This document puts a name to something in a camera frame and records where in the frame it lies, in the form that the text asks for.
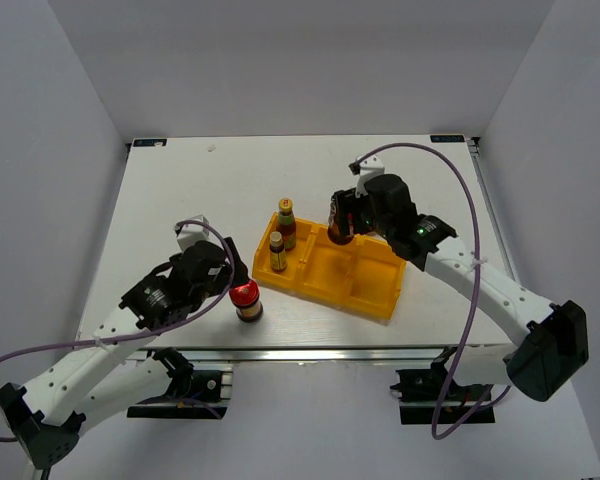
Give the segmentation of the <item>red-lid sauce jar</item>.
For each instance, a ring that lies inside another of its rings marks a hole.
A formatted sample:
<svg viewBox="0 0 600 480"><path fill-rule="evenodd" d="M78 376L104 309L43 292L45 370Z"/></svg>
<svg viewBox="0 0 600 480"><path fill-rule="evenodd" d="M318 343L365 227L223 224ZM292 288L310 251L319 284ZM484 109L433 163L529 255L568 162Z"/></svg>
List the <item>red-lid sauce jar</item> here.
<svg viewBox="0 0 600 480"><path fill-rule="evenodd" d="M336 245L347 245L354 237L349 221L349 212L335 198L331 199L327 235Z"/></svg>
<svg viewBox="0 0 600 480"><path fill-rule="evenodd" d="M255 323L262 317L263 306L260 301L260 291L254 280L232 288L229 291L229 297L242 322Z"/></svg>

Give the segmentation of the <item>small yellow-label oil bottle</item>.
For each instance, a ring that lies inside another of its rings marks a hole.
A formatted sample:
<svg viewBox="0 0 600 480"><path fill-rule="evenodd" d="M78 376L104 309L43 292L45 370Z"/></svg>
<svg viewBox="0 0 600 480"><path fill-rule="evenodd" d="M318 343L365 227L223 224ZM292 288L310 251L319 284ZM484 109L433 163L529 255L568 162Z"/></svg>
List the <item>small yellow-label oil bottle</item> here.
<svg viewBox="0 0 600 480"><path fill-rule="evenodd" d="M274 272L282 272L287 267L286 250L283 236L273 231L269 236L270 267Z"/></svg>

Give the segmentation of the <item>yellow-cap green-label sauce bottle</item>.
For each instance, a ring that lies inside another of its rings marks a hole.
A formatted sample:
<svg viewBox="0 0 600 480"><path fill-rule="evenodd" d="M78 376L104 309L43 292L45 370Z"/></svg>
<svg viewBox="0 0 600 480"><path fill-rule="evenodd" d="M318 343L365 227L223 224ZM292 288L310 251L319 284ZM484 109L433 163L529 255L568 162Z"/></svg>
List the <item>yellow-cap green-label sauce bottle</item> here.
<svg viewBox="0 0 600 480"><path fill-rule="evenodd" d="M282 198L278 203L276 229L282 235L285 249L293 250L296 246L296 219L290 198Z"/></svg>

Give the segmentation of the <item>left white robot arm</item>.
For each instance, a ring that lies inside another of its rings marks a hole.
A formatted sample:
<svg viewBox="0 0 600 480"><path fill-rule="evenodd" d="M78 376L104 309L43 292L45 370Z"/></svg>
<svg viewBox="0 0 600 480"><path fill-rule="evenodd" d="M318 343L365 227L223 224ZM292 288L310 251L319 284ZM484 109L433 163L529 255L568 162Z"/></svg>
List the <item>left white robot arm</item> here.
<svg viewBox="0 0 600 480"><path fill-rule="evenodd" d="M121 298L87 348L66 354L23 385L0 388L0 409L38 478L90 429L145 400L181 401L194 392L193 367L172 347L138 367L111 373L136 350L193 316L211 297L248 277L230 237L199 240L155 267Z"/></svg>

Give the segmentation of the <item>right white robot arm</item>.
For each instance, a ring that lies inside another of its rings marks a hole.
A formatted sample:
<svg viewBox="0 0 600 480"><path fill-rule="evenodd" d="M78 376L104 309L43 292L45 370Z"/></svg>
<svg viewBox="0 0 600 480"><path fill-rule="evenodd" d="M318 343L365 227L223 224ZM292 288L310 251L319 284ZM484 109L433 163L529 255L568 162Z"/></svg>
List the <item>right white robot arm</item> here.
<svg viewBox="0 0 600 480"><path fill-rule="evenodd" d="M558 305L476 259L451 226L418 213L399 176L381 174L366 181L362 193L351 188L332 195L330 240L346 245L367 233L475 301L510 340L503 346L455 346L441 354L431 365L439 396L452 399L472 385L507 385L545 402L588 361L586 314L578 304Z"/></svg>

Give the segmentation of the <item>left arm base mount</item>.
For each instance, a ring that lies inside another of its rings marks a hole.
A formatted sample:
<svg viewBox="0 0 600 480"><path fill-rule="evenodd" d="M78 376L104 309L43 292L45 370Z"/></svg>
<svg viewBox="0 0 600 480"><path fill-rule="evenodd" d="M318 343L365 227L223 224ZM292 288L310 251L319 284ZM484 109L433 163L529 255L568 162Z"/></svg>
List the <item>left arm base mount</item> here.
<svg viewBox="0 0 600 480"><path fill-rule="evenodd" d="M233 371L228 365L200 365L173 348L150 350L144 362L158 357L175 375L166 393L129 407L131 419L222 420L232 395Z"/></svg>

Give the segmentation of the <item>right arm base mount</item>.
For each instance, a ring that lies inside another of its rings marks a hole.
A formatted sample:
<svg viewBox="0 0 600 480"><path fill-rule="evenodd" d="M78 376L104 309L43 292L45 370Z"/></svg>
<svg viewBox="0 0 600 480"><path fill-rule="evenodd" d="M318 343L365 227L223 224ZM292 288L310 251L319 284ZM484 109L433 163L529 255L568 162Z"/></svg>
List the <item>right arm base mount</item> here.
<svg viewBox="0 0 600 480"><path fill-rule="evenodd" d="M442 361L455 350L456 347L409 349L406 358L398 361L397 381L389 391L398 400L402 425L432 423L439 392L447 376ZM458 422L477 403L484 390L484 385L461 387L453 381L442 404L438 424L452 426Z"/></svg>

